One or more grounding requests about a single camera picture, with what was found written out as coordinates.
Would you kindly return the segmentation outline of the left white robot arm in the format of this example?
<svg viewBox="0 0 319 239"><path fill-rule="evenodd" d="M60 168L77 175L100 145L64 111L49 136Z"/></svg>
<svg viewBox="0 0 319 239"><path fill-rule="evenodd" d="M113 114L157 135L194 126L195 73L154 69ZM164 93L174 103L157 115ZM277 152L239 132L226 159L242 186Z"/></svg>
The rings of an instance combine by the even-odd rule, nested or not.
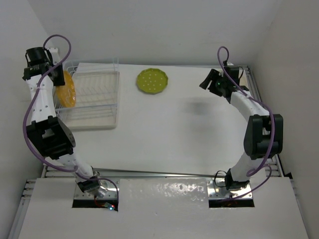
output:
<svg viewBox="0 0 319 239"><path fill-rule="evenodd" d="M22 123L23 137L30 151L42 163L63 172L72 173L77 182L94 178L90 165L81 161L71 130L60 120L55 111L56 91L63 106L75 105L75 88L70 76L65 76L60 62L54 62L45 47L26 51L27 67L23 79L27 83L31 103Z"/></svg>

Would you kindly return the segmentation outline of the clear plastic dish rack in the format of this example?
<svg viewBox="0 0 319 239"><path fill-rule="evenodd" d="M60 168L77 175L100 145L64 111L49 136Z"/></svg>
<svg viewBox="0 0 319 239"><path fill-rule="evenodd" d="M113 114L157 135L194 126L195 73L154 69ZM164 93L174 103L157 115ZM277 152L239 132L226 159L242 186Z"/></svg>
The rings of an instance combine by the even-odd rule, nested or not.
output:
<svg viewBox="0 0 319 239"><path fill-rule="evenodd" d="M63 63L75 85L76 102L63 107L54 94L57 116L72 131L114 129L120 101L119 59L67 60Z"/></svg>

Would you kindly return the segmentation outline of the orange plate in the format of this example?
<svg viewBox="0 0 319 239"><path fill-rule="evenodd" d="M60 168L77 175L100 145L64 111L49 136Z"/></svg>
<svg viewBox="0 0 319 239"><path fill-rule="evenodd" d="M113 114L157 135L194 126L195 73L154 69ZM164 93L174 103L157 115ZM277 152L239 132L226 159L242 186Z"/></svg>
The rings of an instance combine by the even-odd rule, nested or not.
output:
<svg viewBox="0 0 319 239"><path fill-rule="evenodd" d="M60 104L65 108L72 108L76 105L75 85L71 75L67 71L63 71L64 86L56 87L56 95Z"/></svg>

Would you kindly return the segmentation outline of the green polka dot plate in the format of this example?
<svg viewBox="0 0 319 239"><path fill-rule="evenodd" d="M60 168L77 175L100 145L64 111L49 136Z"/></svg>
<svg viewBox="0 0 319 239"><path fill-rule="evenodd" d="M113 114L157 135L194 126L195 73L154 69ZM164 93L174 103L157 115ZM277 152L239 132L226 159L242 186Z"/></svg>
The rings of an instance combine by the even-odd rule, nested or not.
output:
<svg viewBox="0 0 319 239"><path fill-rule="evenodd" d="M148 68L138 74L136 85L143 93L158 94L167 87L168 76L164 71L158 68Z"/></svg>

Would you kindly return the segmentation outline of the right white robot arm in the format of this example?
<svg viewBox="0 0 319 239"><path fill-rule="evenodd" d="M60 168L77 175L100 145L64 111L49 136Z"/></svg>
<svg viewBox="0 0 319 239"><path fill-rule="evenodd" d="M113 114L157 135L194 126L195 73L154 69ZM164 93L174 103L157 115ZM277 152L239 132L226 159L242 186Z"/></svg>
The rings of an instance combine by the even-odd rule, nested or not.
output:
<svg viewBox="0 0 319 239"><path fill-rule="evenodd" d="M223 73L210 70L199 86L224 97L247 121L244 153L224 179L227 190L237 190L249 183L250 177L262 169L267 159L281 153L284 120L254 99L247 87L239 85L239 67L225 66L224 69Z"/></svg>

